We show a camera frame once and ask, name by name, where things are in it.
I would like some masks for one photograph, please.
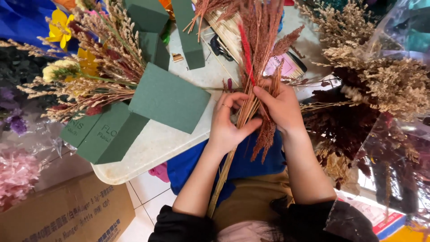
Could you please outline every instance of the white table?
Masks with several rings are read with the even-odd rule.
[[[318,41],[317,34],[313,31],[315,27],[307,20],[303,20],[299,16],[298,10],[294,7],[285,6],[284,10],[284,26],[278,36],[282,37],[300,25],[305,24],[305,29],[301,37],[294,44],[301,54],[306,56],[306,58],[302,60],[308,68],[308,72],[305,74],[304,78],[312,78],[315,76],[324,77],[329,74],[329,68],[311,63],[324,61],[324,58],[321,56],[322,48]],[[212,33],[212,30],[209,29],[205,34],[206,33]],[[212,37],[213,35],[204,36],[207,43],[209,43]],[[222,79],[227,81],[230,75],[220,65],[215,56],[210,53],[208,47],[204,43],[202,43],[202,45],[205,59],[207,59],[204,68],[189,71],[187,70],[187,62],[185,60],[174,63],[172,56],[170,56],[169,72],[199,87],[222,87]],[[172,30],[170,43],[167,49],[169,53],[180,53],[183,55],[179,31],[176,27]],[[231,76],[240,83],[237,73],[238,65],[235,62],[228,62],[222,56],[218,56],[218,58]],[[311,96],[313,89],[314,88],[305,88],[304,90],[297,90],[298,98],[304,99]],[[95,174],[101,181],[107,184],[122,184],[208,139],[212,110],[216,100],[218,100],[221,94],[220,91],[208,91],[212,94],[211,99],[192,134],[187,134],[150,120],[136,138],[122,161],[92,165]]]

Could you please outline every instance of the forearm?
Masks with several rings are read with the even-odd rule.
[[[335,199],[335,190],[315,157],[305,128],[283,134],[283,141],[294,201],[315,204]]]
[[[173,211],[205,217],[222,155],[206,146],[193,172],[173,203]]]

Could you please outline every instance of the clear plastic wrap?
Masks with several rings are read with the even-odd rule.
[[[430,1],[399,0],[366,43],[365,60],[390,56],[430,64]]]
[[[0,212],[25,199],[40,171],[61,155],[62,124],[27,117],[27,126],[22,135],[3,132],[0,136]]]
[[[420,230],[430,226],[430,127],[426,119],[401,122],[381,114],[354,159],[362,171],[368,169],[364,174],[373,176],[377,202],[405,213],[407,224]],[[361,221],[357,214],[345,215],[346,209],[347,205],[335,203],[326,230],[363,241],[359,228],[356,234],[339,234],[341,226]]]

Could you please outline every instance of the hand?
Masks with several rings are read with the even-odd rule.
[[[248,98],[249,96],[244,93],[223,93],[221,95],[214,108],[207,149],[224,156],[261,126],[260,118],[248,121],[241,129],[237,129],[230,121],[230,108],[238,109],[242,101]]]
[[[271,80],[265,80],[264,86],[268,87]],[[253,88],[255,95],[260,101],[266,104],[270,116],[277,124],[277,128],[286,135],[296,131],[306,131],[303,118],[301,116],[300,105],[293,88],[289,85],[279,85],[279,95],[274,98],[266,90],[255,86]]]

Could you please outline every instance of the brown pants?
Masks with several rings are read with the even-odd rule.
[[[217,232],[243,221],[271,221],[278,216],[269,206],[273,199],[288,195],[288,204],[292,202],[286,171],[236,179],[233,183],[236,189],[215,209],[212,216]]]

